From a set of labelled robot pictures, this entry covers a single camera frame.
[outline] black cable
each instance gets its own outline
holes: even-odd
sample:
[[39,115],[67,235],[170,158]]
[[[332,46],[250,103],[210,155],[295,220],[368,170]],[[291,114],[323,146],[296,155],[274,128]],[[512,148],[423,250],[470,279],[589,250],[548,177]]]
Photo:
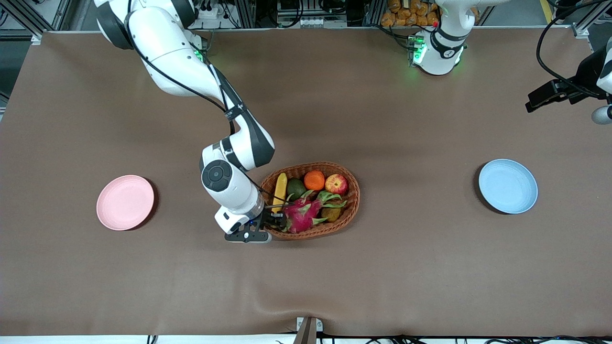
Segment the black cable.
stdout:
[[553,6],[553,7],[557,8],[557,9],[560,9],[560,10],[569,10],[569,9],[572,9],[572,8],[575,7],[575,5],[574,6],[559,6],[553,0],[546,0],[546,2],[548,2],[548,4],[550,6]]
[[228,15],[228,19],[229,22],[236,28],[236,29],[240,29],[240,25],[238,25],[238,23],[235,21],[234,16],[232,16],[231,12],[230,12],[230,8],[227,4],[226,0],[222,0],[219,2],[221,4],[221,7],[223,7],[223,11],[225,11],[225,13],[227,13]]
[[397,45],[399,45],[400,47],[406,49],[406,50],[413,50],[412,48],[410,48],[409,46],[403,44],[398,38],[397,36],[393,33],[393,29],[389,26],[389,31],[391,32],[391,36],[393,36],[393,39],[395,40],[395,43],[397,43]]
[[319,7],[320,7],[320,8],[321,8],[323,11],[325,11],[325,12],[327,12],[327,13],[329,13],[329,14],[340,14],[340,13],[344,13],[344,12],[346,12],[346,1],[344,2],[344,5],[342,6],[342,8],[341,8],[341,9],[331,9],[331,8],[326,7],[326,6],[324,5],[324,0],[319,0]]
[[[251,181],[251,183],[253,183],[253,185],[255,185],[255,187],[259,190],[259,192],[263,192],[263,193],[267,194],[270,197],[276,198],[279,201],[287,202],[287,200],[284,200],[284,199],[282,199],[280,197],[276,197],[276,196],[274,196],[273,193],[268,192],[267,190],[265,190],[264,188],[259,186],[259,184],[257,184],[253,179],[251,179],[251,177],[249,177],[248,174],[246,174],[245,172],[242,172],[242,173],[244,173],[244,175],[248,178],[248,180]],[[293,202],[287,202],[288,206],[292,206],[293,204],[294,204]]]
[[213,29],[212,32],[211,32],[211,38],[208,40],[208,43],[206,44],[205,52],[208,52],[211,49],[211,47],[212,47],[212,39],[214,37],[215,37],[215,29]]
[[508,338],[508,339],[500,339],[493,338],[489,339],[485,342],[485,344],[492,343],[502,343],[502,344],[543,344],[545,342],[549,342],[551,340],[572,340],[574,342],[582,342],[586,344],[598,344],[597,341],[592,340],[588,337],[572,337],[569,335],[557,335],[550,338],[541,338],[540,340],[533,340],[532,338]]
[[270,21],[272,22],[272,24],[274,24],[274,26],[276,26],[277,28],[281,28],[281,29],[286,29],[286,28],[290,28],[292,26],[294,26],[295,24],[298,24],[300,22],[300,20],[302,19],[302,16],[304,15],[304,4],[302,3],[302,0],[296,0],[296,17],[293,20],[293,22],[291,22],[291,24],[285,26],[282,24],[279,24],[276,19],[274,19],[272,17],[272,12],[277,12],[278,10],[273,7],[272,5],[274,5],[275,0],[268,0],[268,19],[270,19]]
[[7,19],[9,19],[9,13],[6,12],[4,9],[2,9],[2,12],[0,12],[0,20],[2,20],[2,23],[0,23],[0,26],[4,25],[4,23],[6,23],[6,21],[7,21]]
[[421,25],[412,24],[412,26],[416,26],[417,28],[419,28],[419,29],[421,29],[423,31],[429,32],[430,34],[436,32],[435,30],[434,31],[430,31],[430,30],[428,30],[427,28],[425,28],[424,26],[421,26]]
[[138,49],[138,46],[136,46],[136,43],[134,42],[134,37],[132,36],[132,32],[130,30],[130,25],[129,25],[129,20],[130,18],[127,17],[125,19],[125,30],[127,31],[127,37],[130,39],[130,43],[132,44],[132,46],[134,47],[134,50],[136,51],[136,53],[138,53],[138,56],[140,56],[140,58],[146,63],[148,64],[151,68],[153,68],[156,72],[158,72],[159,74],[163,75],[166,79],[172,81],[173,83],[179,85],[180,87],[188,90],[191,93],[194,93],[195,95],[202,97],[206,100],[208,100],[210,103],[213,103],[217,108],[219,108],[221,111],[225,112],[226,109],[224,109],[221,105],[219,105],[217,102],[215,102],[214,100],[210,99],[209,97],[206,97],[205,95],[203,95],[202,93],[191,89],[190,87],[187,87],[186,85],[176,81],[175,79],[171,78],[168,74],[164,73],[163,71],[161,71],[159,68],[157,68],[155,65],[153,65],[153,63],[151,63],[149,61],[149,58],[145,55],[143,55],[143,53],[140,51],[140,49]]
[[569,81],[568,79],[562,77],[560,74],[558,74],[557,72],[555,72],[554,70],[550,69],[545,63],[544,61],[542,61],[542,57],[540,55],[540,51],[542,49],[542,42],[544,41],[544,36],[546,35],[546,33],[548,32],[548,30],[552,27],[552,25],[554,25],[559,19],[560,17],[566,17],[572,13],[574,13],[576,10],[578,9],[582,9],[584,7],[588,7],[594,4],[600,4],[601,2],[605,2],[607,0],[595,0],[592,2],[589,2],[588,4],[582,4],[582,5],[578,5],[573,7],[572,9],[566,10],[563,13],[561,13],[560,15],[556,15],[555,18],[553,20],[551,20],[551,22],[546,25],[546,27],[544,28],[544,30],[542,31],[541,35],[540,35],[540,39],[537,42],[537,47],[535,48],[535,58],[537,60],[537,62],[540,64],[540,66],[546,71],[548,72],[550,75],[554,76],[555,78],[563,81],[564,83],[568,84],[571,88],[575,89],[576,91],[588,95],[589,97],[594,97],[597,98],[599,95],[597,95],[596,93],[591,92],[590,90],[576,85],[573,82]]
[[395,36],[398,38],[403,38],[403,39],[408,39],[408,36],[404,36],[404,35],[399,35],[399,34],[394,34],[393,32],[385,29],[383,26],[379,25],[379,24],[367,24],[366,26],[372,26],[374,28],[378,28],[380,31],[386,33],[389,36]]

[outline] fruit basket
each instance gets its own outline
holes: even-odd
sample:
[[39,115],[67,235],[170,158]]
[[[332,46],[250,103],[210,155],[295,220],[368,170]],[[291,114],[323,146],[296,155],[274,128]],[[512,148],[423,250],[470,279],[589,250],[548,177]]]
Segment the fruit basket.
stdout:
[[[311,162],[311,163],[303,163],[301,165],[286,167],[266,177],[263,183],[261,184],[261,187],[269,193],[274,193],[276,181],[277,181],[279,174],[286,173],[287,178],[301,179],[304,177],[306,173],[308,173],[309,171],[313,171],[313,170],[318,170],[318,171],[323,172],[325,177],[338,173],[338,174],[343,175],[348,181],[348,191],[346,194],[342,196],[342,200],[346,200],[346,206],[344,207],[344,211],[342,212],[342,215],[334,223],[327,223],[327,222],[320,223],[300,233],[281,232],[281,231],[266,227],[266,230],[268,230],[270,234],[280,239],[286,239],[286,240],[310,239],[313,237],[327,235],[327,234],[331,234],[333,232],[339,231],[340,229],[348,225],[348,223],[355,217],[355,214],[357,213],[357,209],[359,208],[359,185],[357,184],[357,180],[355,179],[353,174],[346,168],[338,165],[337,163]],[[271,203],[271,200],[270,200],[271,196],[264,193],[263,197],[266,200],[266,203]]]

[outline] black joint cap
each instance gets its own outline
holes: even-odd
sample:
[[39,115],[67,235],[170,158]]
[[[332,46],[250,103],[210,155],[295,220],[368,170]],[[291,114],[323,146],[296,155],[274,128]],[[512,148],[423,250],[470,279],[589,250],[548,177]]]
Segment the black joint cap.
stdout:
[[214,160],[202,170],[202,185],[209,190],[221,192],[229,186],[231,176],[231,166],[227,161]]

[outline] pink plate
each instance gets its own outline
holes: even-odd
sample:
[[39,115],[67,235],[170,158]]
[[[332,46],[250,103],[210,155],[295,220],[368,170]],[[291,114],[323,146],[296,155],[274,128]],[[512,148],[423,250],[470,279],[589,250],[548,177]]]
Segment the pink plate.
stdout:
[[95,210],[103,225],[115,231],[125,231],[138,226],[149,216],[154,199],[153,187],[145,178],[123,176],[104,187]]

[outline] plate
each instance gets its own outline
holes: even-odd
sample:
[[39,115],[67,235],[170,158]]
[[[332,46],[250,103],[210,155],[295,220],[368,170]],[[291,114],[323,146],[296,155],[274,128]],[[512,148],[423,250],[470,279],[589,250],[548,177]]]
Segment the plate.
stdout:
[[508,214],[526,212],[537,200],[536,179],[525,166],[513,160],[488,162],[480,171],[478,185],[490,205]]
[[119,177],[100,192],[96,204],[98,219],[112,230],[129,230],[149,216],[154,199],[153,187],[145,178]]

